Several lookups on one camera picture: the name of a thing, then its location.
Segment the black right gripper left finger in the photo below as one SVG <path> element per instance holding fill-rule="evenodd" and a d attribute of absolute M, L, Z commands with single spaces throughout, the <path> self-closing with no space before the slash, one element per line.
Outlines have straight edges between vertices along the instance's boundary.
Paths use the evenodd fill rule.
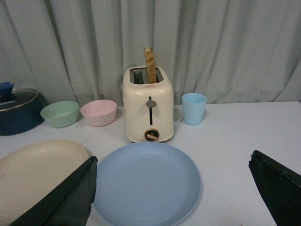
<path fill-rule="evenodd" d="M 85 226 L 95 199 L 97 158 L 87 159 L 12 226 Z"/>

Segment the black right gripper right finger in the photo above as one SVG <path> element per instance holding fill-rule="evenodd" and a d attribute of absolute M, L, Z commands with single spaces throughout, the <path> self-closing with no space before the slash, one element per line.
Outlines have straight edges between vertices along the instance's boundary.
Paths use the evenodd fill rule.
<path fill-rule="evenodd" d="M 301 176 L 255 150 L 249 169 L 257 189 L 278 226 L 301 224 Z"/>

